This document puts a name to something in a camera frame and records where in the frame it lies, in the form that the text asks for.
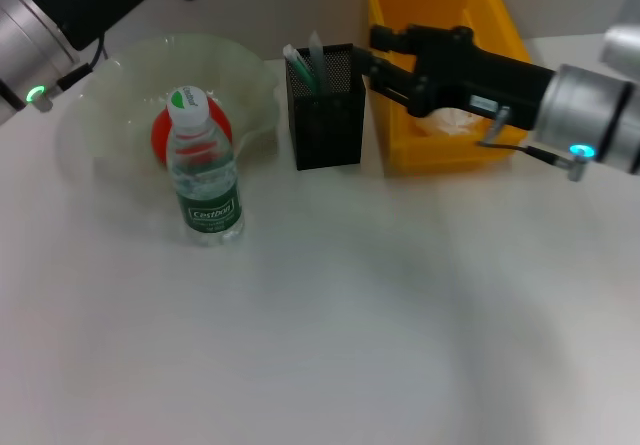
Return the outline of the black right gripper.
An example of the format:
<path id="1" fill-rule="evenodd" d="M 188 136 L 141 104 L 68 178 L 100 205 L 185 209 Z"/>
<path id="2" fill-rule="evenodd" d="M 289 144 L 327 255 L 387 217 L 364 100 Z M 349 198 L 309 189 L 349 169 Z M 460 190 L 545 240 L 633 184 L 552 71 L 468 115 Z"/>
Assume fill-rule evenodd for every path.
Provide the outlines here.
<path id="1" fill-rule="evenodd" d="M 416 57 L 413 73 L 354 47 L 354 69 L 369 78 L 369 88 L 404 106 L 414 117 L 440 108 L 492 118 L 510 108 L 509 124 L 531 130 L 554 72 L 491 53 L 474 43 L 473 30 L 409 25 L 403 30 L 373 25 L 369 46 L 376 51 Z"/>

